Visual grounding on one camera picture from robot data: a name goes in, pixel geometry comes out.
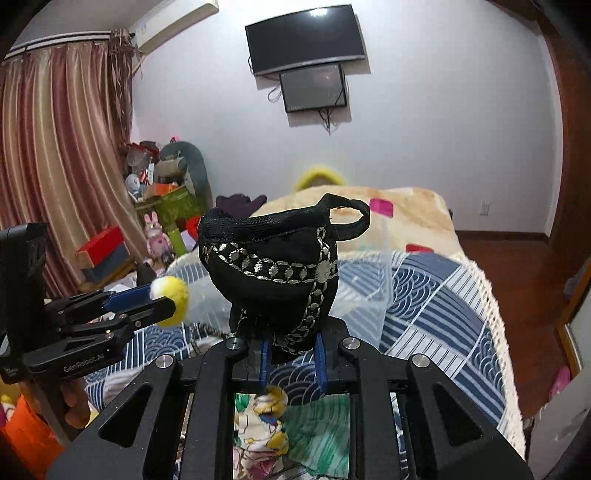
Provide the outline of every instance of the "flat screen monitor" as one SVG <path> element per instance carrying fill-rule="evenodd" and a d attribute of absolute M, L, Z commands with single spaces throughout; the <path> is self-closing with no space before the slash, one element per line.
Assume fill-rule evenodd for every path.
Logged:
<path fill-rule="evenodd" d="M 338 64 L 287 70 L 279 78 L 287 113 L 347 105 L 343 71 Z"/>
<path fill-rule="evenodd" d="M 246 27 L 254 75 L 306 65 L 364 59 L 351 5 L 315 8 Z"/>

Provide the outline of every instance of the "yellow ball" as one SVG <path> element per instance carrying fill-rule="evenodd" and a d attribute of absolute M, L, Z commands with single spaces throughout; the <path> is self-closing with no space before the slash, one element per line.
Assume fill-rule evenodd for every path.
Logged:
<path fill-rule="evenodd" d="M 187 284 L 177 277 L 160 277 L 152 282 L 150 298 L 152 300 L 168 297 L 174 302 L 176 310 L 170 318 L 157 323 L 161 327 L 172 327 L 181 323 L 187 314 L 189 290 Z"/>

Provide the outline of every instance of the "electrical socket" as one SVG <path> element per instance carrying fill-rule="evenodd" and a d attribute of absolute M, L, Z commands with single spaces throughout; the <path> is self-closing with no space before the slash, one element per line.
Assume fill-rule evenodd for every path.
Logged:
<path fill-rule="evenodd" d="M 482 216 L 487 216 L 488 215 L 488 210 L 491 208 L 491 201 L 489 200 L 488 202 L 486 202 L 485 200 L 482 200 L 480 203 L 480 214 Z"/>

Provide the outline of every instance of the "metal bolt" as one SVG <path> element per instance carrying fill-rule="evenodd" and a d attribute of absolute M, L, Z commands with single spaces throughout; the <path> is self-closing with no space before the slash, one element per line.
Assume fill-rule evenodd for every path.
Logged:
<path fill-rule="evenodd" d="M 347 337 L 343 340 L 343 346 L 347 350 L 356 350 L 361 346 L 361 342 L 358 338 L 355 337 Z"/>
<path fill-rule="evenodd" d="M 172 355 L 160 355 L 156 359 L 156 366 L 158 368 L 168 368 L 173 364 L 174 358 Z"/>
<path fill-rule="evenodd" d="M 232 337 L 226 340 L 226 348 L 229 350 L 238 350 L 244 346 L 244 340 L 238 337 Z"/>
<path fill-rule="evenodd" d="M 419 368 L 425 368 L 429 366 L 431 361 L 429 360 L 429 357 L 427 355 L 419 353 L 413 356 L 413 363 Z"/>

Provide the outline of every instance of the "human hand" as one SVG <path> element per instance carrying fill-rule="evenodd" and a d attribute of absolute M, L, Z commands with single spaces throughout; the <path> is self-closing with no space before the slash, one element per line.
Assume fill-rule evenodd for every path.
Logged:
<path fill-rule="evenodd" d="M 21 392 L 31 409 L 41 415 L 41 404 L 33 395 L 33 389 L 28 382 L 19 384 Z M 69 425 L 77 429 L 83 429 L 90 420 L 90 408 L 88 406 L 88 396 L 84 390 L 84 380 L 77 378 L 60 385 L 61 394 L 68 406 L 66 412 L 66 421 Z"/>

